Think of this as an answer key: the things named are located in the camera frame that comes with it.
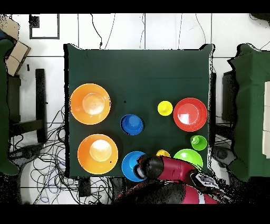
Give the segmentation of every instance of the cardboard box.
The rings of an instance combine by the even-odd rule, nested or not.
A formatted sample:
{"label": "cardboard box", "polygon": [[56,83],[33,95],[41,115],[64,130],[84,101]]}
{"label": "cardboard box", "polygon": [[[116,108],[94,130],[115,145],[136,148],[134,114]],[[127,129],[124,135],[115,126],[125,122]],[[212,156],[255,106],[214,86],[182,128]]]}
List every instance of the cardboard box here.
{"label": "cardboard box", "polygon": [[13,21],[11,18],[5,15],[0,15],[0,30],[2,30],[15,40],[18,40],[19,28],[19,24]]}
{"label": "cardboard box", "polygon": [[6,60],[8,74],[14,76],[14,74],[16,74],[19,71],[30,49],[31,48],[29,48],[22,42],[17,41],[11,54]]}

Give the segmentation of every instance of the dark green table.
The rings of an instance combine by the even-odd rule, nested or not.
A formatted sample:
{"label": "dark green table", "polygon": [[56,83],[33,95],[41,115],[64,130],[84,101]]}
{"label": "dark green table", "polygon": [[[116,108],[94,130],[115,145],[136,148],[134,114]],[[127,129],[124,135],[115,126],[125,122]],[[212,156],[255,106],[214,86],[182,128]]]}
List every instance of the dark green table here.
{"label": "dark green table", "polygon": [[[179,129],[172,114],[163,117],[157,106],[168,100],[173,106],[186,97],[200,99],[207,107],[209,90],[209,55],[213,47],[205,45],[201,50],[80,50],[70,44],[65,52],[65,102],[67,125],[66,160],[69,176],[88,177],[79,164],[79,144],[92,134],[111,137],[119,151],[116,166],[100,176],[123,176],[121,163],[131,151],[155,155],[159,149],[172,156],[184,148],[191,148],[194,134],[208,138],[207,123],[197,132]],[[72,92],[84,83],[96,83],[110,95],[111,110],[108,117],[96,125],[79,123],[70,113],[68,102]],[[141,117],[145,124],[142,133],[126,135],[120,128],[125,114]],[[207,169],[207,149],[200,151]]]}
{"label": "dark green table", "polygon": [[238,51],[231,60],[239,84],[234,130],[237,159],[229,168],[237,178],[248,181],[250,177],[270,177],[270,159],[262,154],[264,86],[270,81],[270,52],[257,51],[248,44],[240,45]]}

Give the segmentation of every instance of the white floor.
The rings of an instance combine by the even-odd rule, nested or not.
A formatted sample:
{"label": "white floor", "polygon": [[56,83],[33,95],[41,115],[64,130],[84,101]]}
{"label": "white floor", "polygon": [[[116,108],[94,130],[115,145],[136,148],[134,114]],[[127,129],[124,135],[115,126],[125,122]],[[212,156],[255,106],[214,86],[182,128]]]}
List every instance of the white floor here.
{"label": "white floor", "polygon": [[[40,28],[35,28],[33,35],[55,35],[56,14],[41,14],[39,16]],[[116,14],[106,49],[144,49],[144,23],[142,22],[144,18],[142,16],[143,13]],[[103,45],[101,48],[104,49],[110,35],[114,14],[94,14],[93,17],[94,25],[102,37]],[[46,74],[47,125],[50,126],[57,111],[64,106],[63,44],[72,43],[82,49],[98,49],[100,38],[93,28],[90,14],[60,14],[59,40],[30,40],[29,16],[13,14],[12,19],[20,25],[19,40],[31,47],[31,51],[19,71],[22,79],[20,88],[21,121],[35,119],[35,69],[43,68]],[[204,43],[214,44],[216,49],[213,65],[217,72],[216,115],[221,116],[221,79],[224,72],[231,70],[227,60],[236,55],[237,46],[241,43],[251,43],[258,49],[264,46],[270,40],[270,26],[266,21],[251,18],[248,13],[205,13],[197,14],[197,19],[195,13],[147,13],[145,45],[146,49],[199,49]],[[270,50],[270,44],[263,47],[263,50]],[[57,123],[62,122],[61,116],[58,116],[54,122],[51,128],[60,125]],[[20,136],[16,136],[15,143],[20,139]],[[32,132],[25,134],[19,145],[36,142],[35,132]],[[34,163],[39,169],[47,167],[47,164],[40,160],[35,160]],[[214,160],[212,160],[211,167],[217,177],[225,179],[228,184],[226,169],[221,169]],[[21,180],[22,199],[30,203],[33,203],[39,194],[34,180],[37,181],[40,174],[35,173],[36,171],[32,172],[34,179],[32,180],[30,177],[32,170],[33,162],[24,168]],[[56,195],[58,193],[55,194],[52,189],[51,191],[46,190],[41,196],[42,200],[37,203],[50,204]],[[76,203],[69,191],[63,191],[59,194],[58,199],[58,202],[55,201],[54,204]]]}

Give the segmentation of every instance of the bowl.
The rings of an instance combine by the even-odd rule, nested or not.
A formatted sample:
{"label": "bowl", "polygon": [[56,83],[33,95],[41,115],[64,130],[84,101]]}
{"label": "bowl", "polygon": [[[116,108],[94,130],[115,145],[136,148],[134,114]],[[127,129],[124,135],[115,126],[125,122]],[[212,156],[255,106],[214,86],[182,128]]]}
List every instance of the bowl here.
{"label": "bowl", "polygon": [[133,151],[127,154],[122,161],[122,166],[121,166],[122,172],[124,176],[130,181],[133,181],[133,182],[143,181],[143,179],[138,178],[134,174],[134,167],[137,165],[137,159],[142,155],[145,155],[145,153],[140,152],[140,151]]}
{"label": "bowl", "polygon": [[165,150],[159,150],[156,155],[157,156],[162,155],[162,156],[170,157],[170,154]]}
{"label": "bowl", "polygon": [[207,120],[206,106],[196,98],[185,98],[175,106],[173,119],[180,129],[187,132],[197,131]]}
{"label": "bowl", "polygon": [[121,118],[120,127],[128,135],[138,135],[143,130],[143,121],[134,114],[127,114]]}
{"label": "bowl", "polygon": [[107,135],[90,135],[81,142],[78,148],[78,160],[87,172],[105,174],[116,165],[118,149]]}
{"label": "bowl", "polygon": [[189,148],[178,151],[174,155],[174,158],[189,162],[193,164],[198,170],[201,170],[201,168],[203,167],[203,160],[200,154],[197,153],[195,150],[191,150]]}
{"label": "bowl", "polygon": [[169,101],[162,101],[158,105],[158,113],[162,116],[168,116],[172,113],[173,107]]}
{"label": "bowl", "polygon": [[110,112],[109,94],[101,86],[93,83],[77,87],[70,97],[73,117],[86,125],[102,122]]}
{"label": "bowl", "polygon": [[194,135],[190,138],[190,143],[195,150],[204,150],[207,146],[207,140],[201,135]]}

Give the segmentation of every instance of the red bowl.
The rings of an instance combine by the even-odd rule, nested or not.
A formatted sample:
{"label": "red bowl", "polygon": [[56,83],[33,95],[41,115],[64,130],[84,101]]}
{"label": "red bowl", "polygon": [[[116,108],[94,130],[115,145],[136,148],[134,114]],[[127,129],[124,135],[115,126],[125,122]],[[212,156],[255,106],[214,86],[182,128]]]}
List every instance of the red bowl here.
{"label": "red bowl", "polygon": [[194,132],[204,126],[207,120],[207,109],[200,100],[185,98],[176,104],[173,119],[180,129]]}

